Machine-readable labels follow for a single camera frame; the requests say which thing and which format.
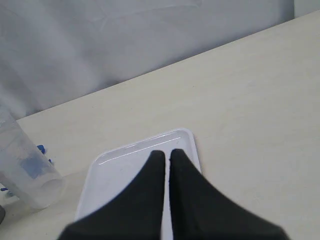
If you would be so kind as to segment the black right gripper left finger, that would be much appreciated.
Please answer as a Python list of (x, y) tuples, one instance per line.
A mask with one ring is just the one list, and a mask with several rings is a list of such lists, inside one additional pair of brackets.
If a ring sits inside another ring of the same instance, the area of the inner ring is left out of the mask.
[(153, 150), (139, 173), (114, 199), (69, 224), (61, 240), (159, 240), (165, 194), (166, 158)]

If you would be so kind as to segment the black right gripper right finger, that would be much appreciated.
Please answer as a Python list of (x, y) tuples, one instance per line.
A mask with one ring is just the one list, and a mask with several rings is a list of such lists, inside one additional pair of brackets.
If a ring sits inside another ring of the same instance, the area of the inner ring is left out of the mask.
[(280, 226), (213, 187), (182, 149), (170, 154), (169, 203), (175, 240), (289, 239)]

